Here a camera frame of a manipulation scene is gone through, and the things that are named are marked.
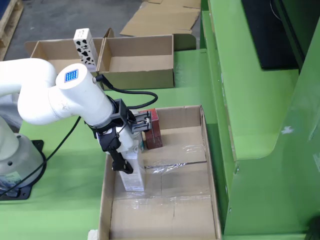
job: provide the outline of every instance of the open cardboard box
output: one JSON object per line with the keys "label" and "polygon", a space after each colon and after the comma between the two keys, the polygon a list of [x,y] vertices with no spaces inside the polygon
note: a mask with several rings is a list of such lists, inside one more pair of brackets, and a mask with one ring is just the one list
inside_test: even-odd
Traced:
{"label": "open cardboard box", "polygon": [[118,89],[173,88],[174,36],[106,38],[97,71]]}
{"label": "open cardboard box", "polygon": [[[113,37],[113,35],[114,32],[109,28],[103,37],[93,38],[98,56],[101,52],[104,39]],[[31,58],[44,59],[50,62],[57,73],[60,73],[61,70],[71,64],[81,63],[73,39],[29,41],[24,44],[24,48]]]}
{"label": "open cardboard box", "polygon": [[221,239],[202,107],[156,110],[163,147],[142,153],[144,192],[125,191],[106,159],[98,239]]}

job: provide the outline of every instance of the green table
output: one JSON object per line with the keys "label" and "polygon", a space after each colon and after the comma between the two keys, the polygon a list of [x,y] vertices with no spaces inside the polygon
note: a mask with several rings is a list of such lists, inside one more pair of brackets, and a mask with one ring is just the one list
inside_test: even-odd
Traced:
{"label": "green table", "polygon": [[[203,105],[208,130],[216,123],[206,50],[174,54],[175,88],[152,89],[158,101],[151,107]],[[131,105],[141,104],[149,96],[107,92]],[[44,140],[48,156],[76,121],[67,118],[49,125],[26,122],[20,133],[31,140]],[[88,231],[99,224],[100,200],[106,154],[91,130],[81,121],[61,149],[48,162],[31,196],[24,201],[0,202],[1,239],[11,240],[86,240]]]}

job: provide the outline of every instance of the black mounting plate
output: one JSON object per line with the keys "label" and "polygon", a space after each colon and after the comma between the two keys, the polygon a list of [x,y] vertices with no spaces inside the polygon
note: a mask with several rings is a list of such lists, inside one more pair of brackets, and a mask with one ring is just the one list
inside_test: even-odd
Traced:
{"label": "black mounting plate", "polygon": [[[41,153],[43,161],[46,160],[45,155],[42,152],[42,149],[44,148],[44,141],[43,140],[32,140],[31,141],[33,143],[33,145],[35,146],[35,148]],[[24,186],[19,188],[18,191],[18,195],[16,197],[11,197],[11,196],[7,196],[4,195],[0,198],[0,201],[14,201],[14,200],[26,200],[30,197],[31,194],[31,189],[33,187],[34,184],[36,184],[36,182],[38,182],[38,180],[43,176],[43,174],[45,173],[47,164],[44,164],[41,170],[41,173],[39,174],[39,176],[33,181],[31,182],[29,185]]]}

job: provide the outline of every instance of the wooden pallet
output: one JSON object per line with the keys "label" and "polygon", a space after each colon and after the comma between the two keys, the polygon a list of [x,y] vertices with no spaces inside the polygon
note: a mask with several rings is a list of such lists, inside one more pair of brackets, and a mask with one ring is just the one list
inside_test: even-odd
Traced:
{"label": "wooden pallet", "polygon": [[0,20],[0,61],[5,58],[23,10],[21,0],[11,0]]}

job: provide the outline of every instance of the printed label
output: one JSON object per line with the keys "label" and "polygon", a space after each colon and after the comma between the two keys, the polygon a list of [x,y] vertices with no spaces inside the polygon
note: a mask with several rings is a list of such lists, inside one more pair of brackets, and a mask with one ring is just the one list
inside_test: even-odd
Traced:
{"label": "printed label", "polygon": [[13,187],[22,180],[17,171],[8,173],[6,175],[0,175],[0,183],[6,187]]}

